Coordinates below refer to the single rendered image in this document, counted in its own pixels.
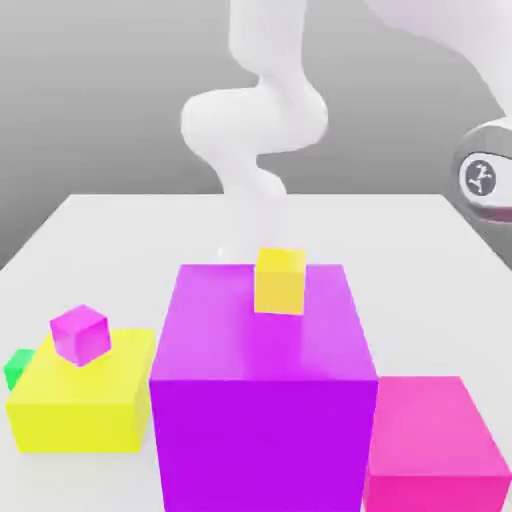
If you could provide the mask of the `small yellow cube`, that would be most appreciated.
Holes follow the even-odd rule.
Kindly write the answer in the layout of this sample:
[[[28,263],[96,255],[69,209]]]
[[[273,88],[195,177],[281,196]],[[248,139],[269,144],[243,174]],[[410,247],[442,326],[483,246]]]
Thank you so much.
[[[261,248],[254,271],[254,310],[257,313],[304,313],[306,252]]]

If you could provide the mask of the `small magenta cube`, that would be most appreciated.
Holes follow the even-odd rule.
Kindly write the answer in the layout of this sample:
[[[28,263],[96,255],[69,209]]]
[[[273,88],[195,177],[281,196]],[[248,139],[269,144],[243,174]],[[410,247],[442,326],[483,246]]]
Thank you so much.
[[[111,350],[107,317],[82,304],[50,321],[57,354],[83,367]]]

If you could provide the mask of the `small green cube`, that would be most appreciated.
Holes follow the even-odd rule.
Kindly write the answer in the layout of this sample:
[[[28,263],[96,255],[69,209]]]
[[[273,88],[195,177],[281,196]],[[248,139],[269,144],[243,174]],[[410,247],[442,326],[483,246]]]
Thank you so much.
[[[34,354],[34,349],[18,349],[4,365],[4,376],[10,391],[14,389],[18,379],[32,360]]]

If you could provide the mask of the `large purple box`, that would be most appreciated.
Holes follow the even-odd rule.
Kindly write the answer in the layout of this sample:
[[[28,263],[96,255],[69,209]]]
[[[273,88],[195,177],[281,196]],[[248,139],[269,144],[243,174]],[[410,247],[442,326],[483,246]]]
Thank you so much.
[[[182,266],[149,379],[165,512],[360,512],[378,379],[343,268],[303,315],[250,265]]]

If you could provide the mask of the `large yellow box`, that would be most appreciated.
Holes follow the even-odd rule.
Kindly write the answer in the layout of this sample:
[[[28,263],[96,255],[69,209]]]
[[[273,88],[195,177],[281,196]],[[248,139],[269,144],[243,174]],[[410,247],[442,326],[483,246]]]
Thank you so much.
[[[114,329],[112,348],[83,367],[42,341],[6,401],[21,453],[136,453],[151,413],[151,329]]]

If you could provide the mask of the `large pink box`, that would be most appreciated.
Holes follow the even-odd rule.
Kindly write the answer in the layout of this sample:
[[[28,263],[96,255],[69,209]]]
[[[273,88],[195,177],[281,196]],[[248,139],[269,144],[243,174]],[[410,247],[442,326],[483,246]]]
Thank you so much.
[[[380,377],[365,512],[501,512],[511,484],[460,378]]]

